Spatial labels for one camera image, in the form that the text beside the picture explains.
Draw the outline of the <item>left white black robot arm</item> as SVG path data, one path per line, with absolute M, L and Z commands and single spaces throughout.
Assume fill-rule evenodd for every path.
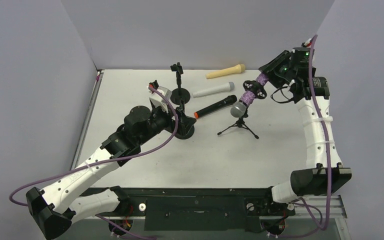
M 139 155 L 141 146 L 162 131 L 181 140 L 190 138 L 196 121 L 179 108 L 165 111 L 161 106 L 133 107 L 124 123 L 87 160 L 53 184 L 42 189 L 33 187 L 26 193 L 29 213 L 45 239 L 54 240 L 75 222 L 96 214 L 125 214 L 129 201 L 116 187 L 81 195 L 102 177 L 125 165 L 132 156 Z

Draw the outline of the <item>white microphone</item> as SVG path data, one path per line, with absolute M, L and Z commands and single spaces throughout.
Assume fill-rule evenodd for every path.
M 221 85 L 197 90 L 192 93 L 192 96 L 194 98 L 199 98 L 199 97 L 205 97 L 213 94 L 218 94 L 218 93 L 223 93 L 223 92 L 230 92 L 235 89 L 235 84 L 233 82 L 227 82 Z

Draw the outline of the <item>black tripod shock-mount stand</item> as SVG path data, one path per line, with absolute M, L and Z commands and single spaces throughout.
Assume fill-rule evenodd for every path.
M 246 125 L 246 123 L 245 123 L 245 118 L 247 118 L 247 117 L 249 116 L 249 115 L 248 115 L 248 109 L 246 110 L 245 114 L 244 114 L 242 117 L 237 118 L 237 121 L 236 121 L 234 124 L 228 126 L 227 128 L 225 128 L 225 129 L 222 130 L 222 131 L 219 131 L 219 132 L 217 133 L 217 135 L 220 136 L 220 135 L 223 134 L 225 131 L 227 131 L 227 130 L 229 130 L 229 129 L 231 129 L 231 128 L 236 127 L 236 128 L 240 128 L 240 129 L 248 130 L 248 131 L 254 136 L 254 138 L 258 140 L 258 139 L 259 139 L 259 136 L 258 136 L 257 134 L 255 134 L 255 133 L 254 133 L 254 132 L 253 132 L 253 131 Z

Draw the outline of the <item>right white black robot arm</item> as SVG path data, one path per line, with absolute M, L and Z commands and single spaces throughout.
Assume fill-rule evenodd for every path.
M 328 81 L 316 76 L 309 63 L 310 49 L 295 47 L 259 68 L 275 88 L 286 87 L 292 93 L 306 141 L 305 169 L 292 171 L 287 182 L 272 187 L 271 194 L 262 199 L 269 214 L 299 197 L 333 194 L 352 178 L 352 170 L 343 166 L 334 141 Z

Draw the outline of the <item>purple glitter microphone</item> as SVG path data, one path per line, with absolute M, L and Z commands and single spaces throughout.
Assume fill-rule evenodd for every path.
M 235 118 L 242 117 L 248 107 L 254 102 L 255 99 L 263 100 L 267 97 L 265 85 L 269 78 L 260 73 L 255 80 L 246 80 L 242 86 L 245 92 L 239 98 L 238 102 L 234 103 L 230 109 L 230 114 Z

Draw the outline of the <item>black microphone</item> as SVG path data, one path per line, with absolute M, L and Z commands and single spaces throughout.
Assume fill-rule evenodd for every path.
M 213 103 L 207 107 L 204 107 L 204 108 L 194 112 L 193 115 L 196 119 L 199 119 L 199 118 L 205 117 L 209 114 L 212 114 L 218 110 L 221 110 L 225 107 L 231 106 L 236 102 L 237 102 L 237 97 L 235 95 L 229 95 L 226 98 L 224 98 L 218 102 L 215 102 L 215 103 Z

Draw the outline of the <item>black round-base stand white mic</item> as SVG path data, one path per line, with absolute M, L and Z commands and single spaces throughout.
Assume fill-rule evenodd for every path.
M 160 87 L 160 85 L 159 85 L 159 83 L 158 83 L 157 80 L 154 80 L 154 81 L 150 82 L 148 86 L 149 86 L 150 88 L 155 89 L 155 90 L 157 90 L 157 89 Z

